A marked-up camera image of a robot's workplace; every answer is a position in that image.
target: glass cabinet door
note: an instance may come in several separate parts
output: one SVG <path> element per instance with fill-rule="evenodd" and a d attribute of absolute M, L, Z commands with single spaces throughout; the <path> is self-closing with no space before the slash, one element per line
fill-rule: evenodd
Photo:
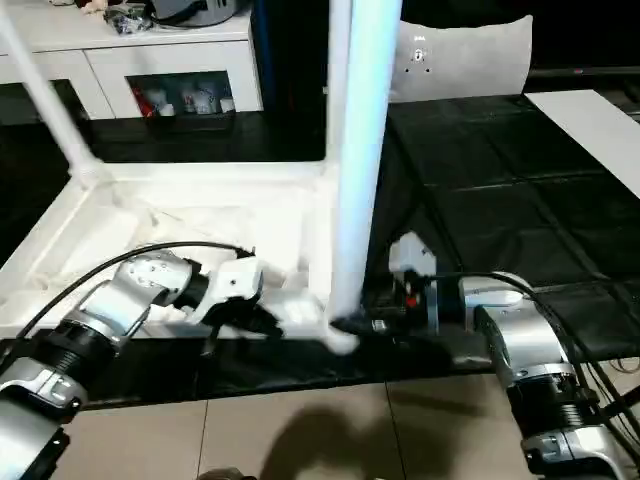
<path fill-rule="evenodd" d="M 51 83 L 74 120 L 89 118 L 69 80 L 53 80 Z M 0 125 L 24 125 L 41 121 L 36 106 L 21 83 L 0 85 Z"/>
<path fill-rule="evenodd" d="M 127 77 L 143 117 L 217 115 L 235 111 L 227 72 Z"/>

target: black cloth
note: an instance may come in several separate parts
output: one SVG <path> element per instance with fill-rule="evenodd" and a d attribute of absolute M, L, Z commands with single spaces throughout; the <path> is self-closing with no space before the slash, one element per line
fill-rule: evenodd
<path fill-rule="evenodd" d="M 227 121 L 233 123 L 224 128 L 196 121 L 93 122 L 84 134 L 111 162 L 322 158 L 318 128 L 287 131 L 261 114 Z M 60 167 L 40 175 L 29 163 L 64 165 L 44 129 L 0 130 L 0 152 L 2 168 L 29 165 L 42 188 L 41 195 L 34 193 L 40 187 L 15 194 L 11 211 L 46 207 L 66 174 Z M 516 273 L 571 322 L 598 359 L 640 355 L 639 207 L 640 200 L 524 98 L 392 105 L 365 295 L 387 274 L 391 242 L 414 230 L 437 254 L 440 272 Z M 26 220 L 21 231 L 11 225 L 0 224 L 5 253 L 30 228 Z M 442 330 L 438 338 L 366 339 L 343 357 L 313 341 L 223 340 L 216 356 L 204 359 L 202 340 L 135 340 L 95 385 L 91 406 L 490 371 L 480 335 L 456 325 Z"/>

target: white pvc pipe frame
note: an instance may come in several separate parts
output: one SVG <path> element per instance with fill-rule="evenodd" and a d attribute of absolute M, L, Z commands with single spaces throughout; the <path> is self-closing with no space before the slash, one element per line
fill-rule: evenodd
<path fill-rule="evenodd" d="M 331 316 L 360 304 L 402 0 L 331 0 L 327 167 L 337 163 Z M 71 165 L 99 169 L 0 0 L 0 36 L 40 114 Z"/>

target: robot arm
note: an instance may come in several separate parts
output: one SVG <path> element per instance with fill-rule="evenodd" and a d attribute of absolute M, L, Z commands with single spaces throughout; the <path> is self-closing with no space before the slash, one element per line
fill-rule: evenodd
<path fill-rule="evenodd" d="M 87 389 L 149 316 L 152 305 L 208 311 L 227 303 L 256 307 L 262 272 L 255 257 L 200 266 L 160 250 L 120 264 L 28 356 L 0 374 L 0 478 L 49 478 L 69 444 L 61 428 L 87 401 Z M 199 321 L 205 321 L 203 312 Z"/>
<path fill-rule="evenodd" d="M 436 259 L 414 233 L 392 246 L 389 267 L 403 295 L 413 299 L 407 310 L 422 312 L 430 331 L 437 331 L 443 310 L 453 310 L 485 335 L 533 474 L 627 478 L 609 431 L 593 413 L 597 396 L 579 384 L 556 332 L 532 300 L 508 283 L 484 277 L 464 277 L 455 285 L 420 281 L 436 273 Z"/>

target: white cabinet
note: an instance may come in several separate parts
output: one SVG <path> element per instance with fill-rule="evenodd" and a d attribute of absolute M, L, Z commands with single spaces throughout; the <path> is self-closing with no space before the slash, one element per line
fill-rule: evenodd
<path fill-rule="evenodd" d="M 249 41 L 104 48 L 87 50 L 86 55 L 117 118 L 141 115 L 132 92 L 136 77 L 173 76 L 187 84 L 194 82 L 192 75 L 176 74 L 193 73 L 223 74 L 225 87 L 219 90 L 230 87 L 227 96 L 232 96 L 236 110 L 262 110 Z M 172 87 L 179 96 L 180 85 Z"/>
<path fill-rule="evenodd" d="M 167 103 L 175 107 L 175 115 L 193 113 L 185 111 L 182 98 L 189 85 L 200 96 L 215 91 L 211 113 L 232 107 L 262 110 L 251 8 L 210 27 L 154 27 L 118 35 L 101 15 L 84 15 L 74 6 L 53 7 L 45 0 L 0 1 L 8 2 L 16 27 L 37 52 L 35 58 L 48 78 L 68 80 L 76 103 L 91 119 L 139 117 L 141 108 L 145 115 L 160 114 L 157 108 L 144 108 L 157 106 L 152 100 L 158 91 L 170 92 L 172 101 Z M 7 54 L 0 41 L 0 97 L 3 83 L 22 81 Z M 5 89 L 10 90 L 5 97 L 18 90 L 14 87 Z"/>
<path fill-rule="evenodd" d="M 89 62 L 80 50 L 43 52 L 34 55 L 50 80 L 68 80 L 91 119 L 114 118 Z M 8 55 L 0 56 L 0 88 L 21 83 L 22 78 Z"/>

